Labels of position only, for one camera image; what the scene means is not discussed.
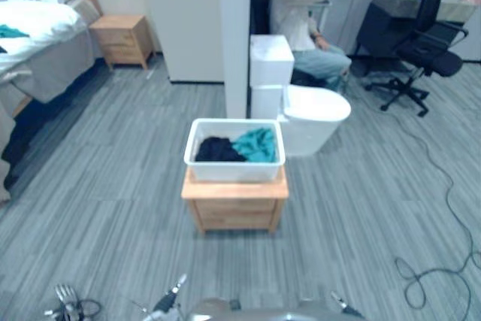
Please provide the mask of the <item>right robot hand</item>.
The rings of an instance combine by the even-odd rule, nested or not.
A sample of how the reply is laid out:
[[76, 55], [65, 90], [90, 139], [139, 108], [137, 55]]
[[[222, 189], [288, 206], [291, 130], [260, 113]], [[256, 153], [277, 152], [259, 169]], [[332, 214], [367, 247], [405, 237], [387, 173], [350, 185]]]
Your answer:
[[343, 298], [341, 298], [335, 291], [330, 291], [330, 296], [333, 300], [340, 306], [342, 313], [345, 313], [350, 316], [355, 316], [360, 319], [366, 319], [362, 313], [360, 313], [357, 309], [352, 307], [348, 304]]

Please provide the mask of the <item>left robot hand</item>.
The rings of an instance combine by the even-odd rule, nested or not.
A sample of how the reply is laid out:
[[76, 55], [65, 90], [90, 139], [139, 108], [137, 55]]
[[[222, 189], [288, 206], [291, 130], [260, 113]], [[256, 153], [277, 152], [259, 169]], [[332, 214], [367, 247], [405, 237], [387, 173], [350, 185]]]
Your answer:
[[143, 320], [171, 320], [178, 317], [177, 296], [186, 279], [187, 274], [182, 274], [176, 283], [157, 301], [153, 309], [147, 311]]

